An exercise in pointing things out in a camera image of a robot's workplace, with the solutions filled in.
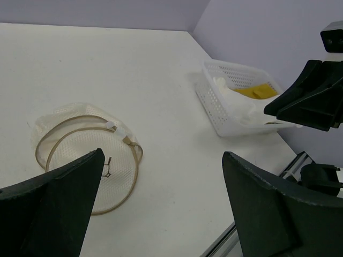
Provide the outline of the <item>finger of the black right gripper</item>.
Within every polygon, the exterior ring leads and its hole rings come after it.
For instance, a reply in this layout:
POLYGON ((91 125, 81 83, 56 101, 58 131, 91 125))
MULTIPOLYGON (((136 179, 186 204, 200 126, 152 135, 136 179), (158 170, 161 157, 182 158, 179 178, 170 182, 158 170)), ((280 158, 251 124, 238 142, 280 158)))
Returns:
POLYGON ((282 108, 315 90, 323 80, 320 74, 322 64, 320 60, 308 60, 295 82, 264 108, 264 114, 276 116, 282 108))
POLYGON ((322 66, 322 82, 310 93, 282 108, 277 119, 322 131, 342 123, 342 67, 322 66))

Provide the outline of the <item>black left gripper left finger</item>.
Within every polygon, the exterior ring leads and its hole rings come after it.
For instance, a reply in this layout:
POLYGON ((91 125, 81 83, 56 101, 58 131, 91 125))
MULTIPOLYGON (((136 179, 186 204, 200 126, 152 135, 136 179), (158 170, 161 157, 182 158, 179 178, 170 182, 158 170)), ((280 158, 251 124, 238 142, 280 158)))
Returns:
POLYGON ((1 256, 79 256, 102 177, 98 148, 1 189, 1 256))

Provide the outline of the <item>yellow bra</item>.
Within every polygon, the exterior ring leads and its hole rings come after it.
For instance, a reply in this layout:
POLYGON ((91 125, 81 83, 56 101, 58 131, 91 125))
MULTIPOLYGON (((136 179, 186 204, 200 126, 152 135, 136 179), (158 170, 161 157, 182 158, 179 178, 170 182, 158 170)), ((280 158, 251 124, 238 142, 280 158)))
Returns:
POLYGON ((257 100, 269 99, 278 95, 277 91, 275 91, 269 84, 261 84, 249 88, 237 88, 234 89, 234 91, 257 100))

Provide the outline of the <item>white bra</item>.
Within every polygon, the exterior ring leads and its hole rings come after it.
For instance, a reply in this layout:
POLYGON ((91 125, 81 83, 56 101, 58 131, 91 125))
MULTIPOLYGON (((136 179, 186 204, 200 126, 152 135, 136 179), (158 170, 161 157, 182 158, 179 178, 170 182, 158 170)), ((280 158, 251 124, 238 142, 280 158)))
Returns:
POLYGON ((214 77, 213 82, 228 105, 231 117, 244 125, 262 125, 270 119, 263 114, 265 102, 246 97, 228 88, 223 77, 214 77))

